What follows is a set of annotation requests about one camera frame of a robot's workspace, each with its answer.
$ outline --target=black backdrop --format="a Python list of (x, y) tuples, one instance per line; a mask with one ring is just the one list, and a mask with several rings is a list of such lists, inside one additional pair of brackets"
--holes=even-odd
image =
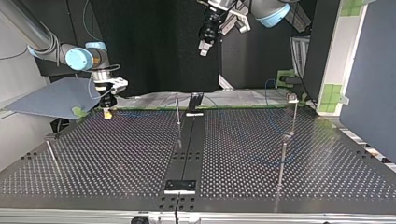
[(121, 96), (152, 91), (215, 91), (217, 47), (199, 55), (205, 7), (195, 0), (92, 0), (110, 61), (130, 84)]
[[(64, 43), (83, 47), (86, 42), (92, 41), (82, 23), (85, 0), (23, 2)], [(223, 38), (221, 45), (218, 43), (208, 57), (202, 58), (197, 48), (197, 33), (202, 25), (205, 7), (195, 0), (91, 2), (94, 14), (91, 5), (88, 5), (87, 26), (105, 40), (111, 62), (122, 65), (116, 75), (130, 81), (129, 88), (122, 95), (124, 97), (153, 91), (215, 91), (219, 87), (218, 72), (237, 88), (262, 89), (266, 79), (276, 77), (277, 70), (292, 68), (289, 44), (291, 26), (285, 20), (272, 29), (266, 29), (249, 17), (250, 32), (241, 35), (232, 30)], [(324, 5), (324, 10), (328, 9), (327, 0), (319, 2)], [(300, 4), (313, 20), (317, 0), (302, 0)], [(314, 27), (323, 29), (322, 21), (313, 20), (313, 23)], [(314, 39), (323, 38), (313, 34), (312, 39), (310, 51), (318, 48), (315, 46), (318, 41)], [(325, 62), (327, 51), (320, 55)], [(40, 60), (37, 64), (41, 75), (49, 76), (51, 81), (75, 75), (75, 71), (67, 66), (58, 68), (55, 63)], [(78, 75), (89, 77), (84, 73)], [(306, 78), (322, 76), (322, 73), (313, 76), (306, 74)]]

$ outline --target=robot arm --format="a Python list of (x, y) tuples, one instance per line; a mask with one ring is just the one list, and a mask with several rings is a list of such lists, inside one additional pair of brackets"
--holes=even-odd
[(247, 14), (250, 12), (256, 20), (267, 28), (277, 25), (290, 10), (290, 5), (279, 0), (207, 0), (204, 25), (199, 31), (201, 39), (199, 50), (201, 56), (206, 56), (216, 43), (221, 26), (229, 14), (234, 14), (237, 20), (234, 25), (240, 33), (250, 30)]
[(109, 108), (117, 104), (114, 95), (124, 91), (128, 81), (111, 76), (106, 45), (90, 42), (85, 48), (61, 44), (41, 21), (19, 0), (0, 0), (0, 19), (16, 30), (28, 44), (29, 52), (42, 60), (67, 64), (77, 71), (89, 71), (95, 88), (102, 96), (100, 106), (105, 118), (111, 119)]

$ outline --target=black curtain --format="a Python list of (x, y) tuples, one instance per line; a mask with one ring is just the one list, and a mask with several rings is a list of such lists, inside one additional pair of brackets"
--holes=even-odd
[(205, 6), (195, 0), (91, 0), (116, 76), (128, 79), (122, 97), (154, 91), (215, 91), (219, 45), (199, 55)]

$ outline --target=white panel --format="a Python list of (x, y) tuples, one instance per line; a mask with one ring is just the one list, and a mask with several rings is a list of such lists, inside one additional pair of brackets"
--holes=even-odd
[[(0, 20), (0, 58), (23, 52), (26, 44)], [(35, 59), (28, 53), (0, 60), (0, 109), (46, 85)], [(50, 118), (0, 111), (0, 171), (44, 142), (51, 131)]]
[(361, 17), (338, 18), (329, 55), (325, 83), (342, 84), (349, 52), (355, 43)]
[(0, 171), (43, 143), (52, 120), (18, 113), (0, 119)]
[[(0, 58), (23, 52), (26, 44), (0, 20)], [(0, 60), (0, 105), (46, 85), (45, 79), (28, 52), (20, 57)]]

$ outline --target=optical breadboard table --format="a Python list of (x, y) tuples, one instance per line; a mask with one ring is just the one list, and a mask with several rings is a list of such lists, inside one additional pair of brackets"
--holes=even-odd
[[(396, 220), (396, 174), (312, 109), (298, 109), (294, 134), (292, 118), (292, 108), (204, 110), (180, 125), (171, 110), (93, 114), (0, 173), (0, 222), (29, 211)], [(165, 194), (178, 180), (194, 193)]]

